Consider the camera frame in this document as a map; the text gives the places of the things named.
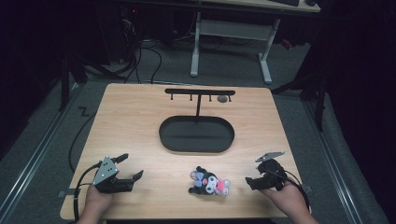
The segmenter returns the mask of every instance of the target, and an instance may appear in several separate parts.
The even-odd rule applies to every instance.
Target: person's hand
[[[301,192],[289,181],[285,181],[281,191],[261,189],[259,192],[271,199],[276,207],[285,213],[293,223],[318,223],[306,208]]]
[[[113,203],[113,194],[100,193],[96,187],[89,186],[85,198],[85,207],[78,224],[98,223],[102,214]]]

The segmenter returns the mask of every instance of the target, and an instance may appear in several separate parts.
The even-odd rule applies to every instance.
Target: plush keychain
[[[195,171],[190,173],[194,180],[194,187],[189,188],[189,193],[196,194],[216,194],[225,196],[229,193],[230,180],[218,179],[213,173],[209,173],[201,166],[197,166]]]

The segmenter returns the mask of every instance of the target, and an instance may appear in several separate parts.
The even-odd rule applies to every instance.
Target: dark background
[[[293,44],[312,44],[297,78],[328,75],[326,90],[344,137],[389,222],[394,223],[395,3],[318,3],[321,14],[348,15],[350,20],[318,23],[285,19],[276,41],[286,38]],[[122,27],[117,23],[118,8],[106,8],[109,13],[89,2],[0,3],[0,158],[7,154],[30,115],[60,77],[66,53],[78,52],[97,63],[125,57]],[[182,25],[185,14],[173,14],[172,10],[155,12],[157,17],[150,17],[152,13],[143,11],[142,15],[150,20],[142,17],[142,24],[150,35],[171,45],[173,36],[169,35],[173,35],[173,29],[186,29]]]

